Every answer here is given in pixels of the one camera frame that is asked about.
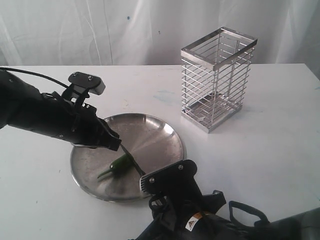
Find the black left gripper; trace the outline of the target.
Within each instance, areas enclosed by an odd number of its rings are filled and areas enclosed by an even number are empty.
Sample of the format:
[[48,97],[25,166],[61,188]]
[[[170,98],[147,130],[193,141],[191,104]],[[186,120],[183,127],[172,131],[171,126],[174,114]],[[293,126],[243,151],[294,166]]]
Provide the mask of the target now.
[[43,95],[41,134],[88,148],[117,151],[122,143],[117,132],[97,116],[97,109],[82,95],[72,100],[56,91]]

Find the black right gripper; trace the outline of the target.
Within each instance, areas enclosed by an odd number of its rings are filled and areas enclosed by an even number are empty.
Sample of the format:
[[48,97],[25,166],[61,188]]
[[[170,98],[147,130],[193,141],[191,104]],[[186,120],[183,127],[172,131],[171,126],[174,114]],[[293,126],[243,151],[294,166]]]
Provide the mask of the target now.
[[214,190],[201,196],[202,203],[184,199],[173,206],[168,197],[153,196],[148,204],[153,220],[148,226],[150,240],[212,240],[218,233],[213,217],[226,204],[224,194]]

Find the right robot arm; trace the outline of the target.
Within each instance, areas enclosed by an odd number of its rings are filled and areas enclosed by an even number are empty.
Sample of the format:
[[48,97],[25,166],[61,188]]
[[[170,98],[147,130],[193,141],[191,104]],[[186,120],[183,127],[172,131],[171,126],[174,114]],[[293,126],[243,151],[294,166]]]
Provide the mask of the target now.
[[318,240],[320,209],[270,222],[263,212],[237,201],[228,203],[230,219],[215,214],[226,200],[221,191],[188,199],[172,195],[150,204],[153,221],[139,240]]

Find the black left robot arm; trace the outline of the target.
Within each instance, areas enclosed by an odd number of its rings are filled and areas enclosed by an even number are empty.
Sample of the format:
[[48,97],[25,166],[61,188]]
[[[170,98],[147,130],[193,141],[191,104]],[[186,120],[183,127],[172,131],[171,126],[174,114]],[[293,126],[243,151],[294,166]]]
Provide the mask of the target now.
[[40,92],[14,75],[15,68],[0,69],[0,126],[10,126],[89,148],[117,151],[118,133],[85,102],[101,95],[106,86],[95,75],[76,71],[62,94]]

